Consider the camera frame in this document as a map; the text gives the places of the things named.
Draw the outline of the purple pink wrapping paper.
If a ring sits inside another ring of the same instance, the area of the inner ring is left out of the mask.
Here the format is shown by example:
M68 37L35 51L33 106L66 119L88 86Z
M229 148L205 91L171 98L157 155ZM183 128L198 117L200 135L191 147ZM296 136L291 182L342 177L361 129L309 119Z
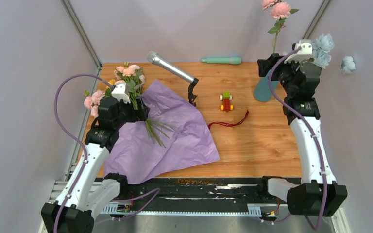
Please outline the purple pink wrapping paper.
M150 84L142 99L150 109L150 119L173 128L155 130L163 142L159 145L148 135L144 122L126 123L104 163L105 175L118 173L129 184L140 184L166 172L220 159L203 115L187 100L159 80Z

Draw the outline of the dark red printed ribbon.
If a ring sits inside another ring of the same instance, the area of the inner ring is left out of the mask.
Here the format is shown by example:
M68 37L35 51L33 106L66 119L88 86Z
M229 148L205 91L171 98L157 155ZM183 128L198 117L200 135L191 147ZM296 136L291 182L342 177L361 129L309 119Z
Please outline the dark red printed ribbon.
M224 126L224 127L235 127L235 126L238 126L238 125L241 125L248 117L250 111L247 110L246 113L245 113L245 116L237 123L229 123L229 122L222 122L222 121L215 121L215 122L211 122L209 123L207 126L208 128L210 129L213 125L221 125L221 126Z

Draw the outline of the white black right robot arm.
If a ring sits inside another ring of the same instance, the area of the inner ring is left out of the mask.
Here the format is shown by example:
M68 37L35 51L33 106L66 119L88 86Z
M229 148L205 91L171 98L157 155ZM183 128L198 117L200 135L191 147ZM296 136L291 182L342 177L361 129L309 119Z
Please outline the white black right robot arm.
M348 192L346 186L337 183L321 139L321 115L313 96L322 68L309 62L281 63L281 59L277 53L268 59L259 59L258 73L268 81L279 81L285 90L286 97L281 103L296 138L302 166L301 183L264 176L258 196L266 203L280 198L287 203L292 215L331 217Z

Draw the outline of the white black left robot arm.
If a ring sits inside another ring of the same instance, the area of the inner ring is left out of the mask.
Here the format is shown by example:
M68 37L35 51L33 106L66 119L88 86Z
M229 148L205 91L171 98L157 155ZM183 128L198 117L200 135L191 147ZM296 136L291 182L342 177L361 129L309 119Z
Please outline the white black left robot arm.
M99 116L92 122L82 143L83 154L70 180L54 203L45 203L41 216L50 233L90 233L101 210L113 199L129 196L128 180L118 173L109 173L94 191L90 189L98 170L110 155L119 138L119 129L126 123L146 121L149 108L141 97L137 109L131 103L106 97L101 100Z

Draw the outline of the teal cylindrical vase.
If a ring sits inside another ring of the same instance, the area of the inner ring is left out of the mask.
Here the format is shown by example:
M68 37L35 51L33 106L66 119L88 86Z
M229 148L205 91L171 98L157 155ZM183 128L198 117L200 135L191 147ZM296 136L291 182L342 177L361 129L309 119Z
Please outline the teal cylindrical vase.
M268 80L269 75L270 71L265 77L261 77L255 90L253 91L254 98L259 102L268 102L272 99L272 92L270 90Z

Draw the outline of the light blue artificial flowers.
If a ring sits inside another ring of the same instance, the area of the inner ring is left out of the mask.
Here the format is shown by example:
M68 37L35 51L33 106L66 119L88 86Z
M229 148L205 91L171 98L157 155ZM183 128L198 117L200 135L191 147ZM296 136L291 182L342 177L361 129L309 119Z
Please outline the light blue artificial flowers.
M331 34L322 34L311 42L313 63L322 68L326 69L332 59L329 54L330 51L335 47L335 42ZM356 65L352 56L345 56L342 59L340 65L341 72L343 74L352 74L356 70Z

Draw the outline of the mint green toy microphone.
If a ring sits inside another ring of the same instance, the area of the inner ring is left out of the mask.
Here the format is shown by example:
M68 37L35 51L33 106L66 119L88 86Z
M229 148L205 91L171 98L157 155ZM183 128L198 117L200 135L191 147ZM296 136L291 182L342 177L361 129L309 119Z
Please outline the mint green toy microphone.
M207 57L201 59L202 63L206 64L229 64L239 65L241 64L240 57Z

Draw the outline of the toy brick car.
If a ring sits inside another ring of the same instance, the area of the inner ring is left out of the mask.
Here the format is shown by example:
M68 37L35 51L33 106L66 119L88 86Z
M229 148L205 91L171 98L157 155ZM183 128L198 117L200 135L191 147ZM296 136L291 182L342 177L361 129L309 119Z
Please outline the toy brick car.
M220 95L220 100L222 101L222 104L220 106L221 111L232 111L234 109L233 104L231 103L232 95L229 91L224 91Z

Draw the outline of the silver microphone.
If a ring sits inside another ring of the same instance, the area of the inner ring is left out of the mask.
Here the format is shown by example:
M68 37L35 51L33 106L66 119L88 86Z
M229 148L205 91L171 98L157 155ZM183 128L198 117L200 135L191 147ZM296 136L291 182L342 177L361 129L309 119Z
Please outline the silver microphone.
M179 78L183 79L184 81L192 84L197 83L199 80L194 76L190 75L186 71L183 71L179 67L175 66L174 64L168 62L167 60L163 59L158 53L154 51L150 51L147 60L152 63L153 65L159 66L170 73L178 76Z

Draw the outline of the black microphone tripod stand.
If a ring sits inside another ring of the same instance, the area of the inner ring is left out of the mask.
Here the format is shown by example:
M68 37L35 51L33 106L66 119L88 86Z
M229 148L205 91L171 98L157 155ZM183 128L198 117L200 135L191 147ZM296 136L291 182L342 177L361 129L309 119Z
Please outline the black microphone tripod stand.
M194 80L190 83L188 87L188 102L194 107L196 107L195 99L197 98L197 95L193 94L193 89L198 83L198 81L199 80L197 78L194 78Z

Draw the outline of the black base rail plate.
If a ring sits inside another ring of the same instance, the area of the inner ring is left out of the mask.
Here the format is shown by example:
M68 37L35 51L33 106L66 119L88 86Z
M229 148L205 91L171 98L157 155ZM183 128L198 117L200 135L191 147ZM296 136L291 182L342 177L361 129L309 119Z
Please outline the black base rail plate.
M120 177L121 191L101 209L112 216L128 216L140 211L157 215L240 215L255 216L255 206L287 205L292 215L317 216L321 208L321 185L296 184L283 198L267 192L262 178L153 178L141 184L128 184Z

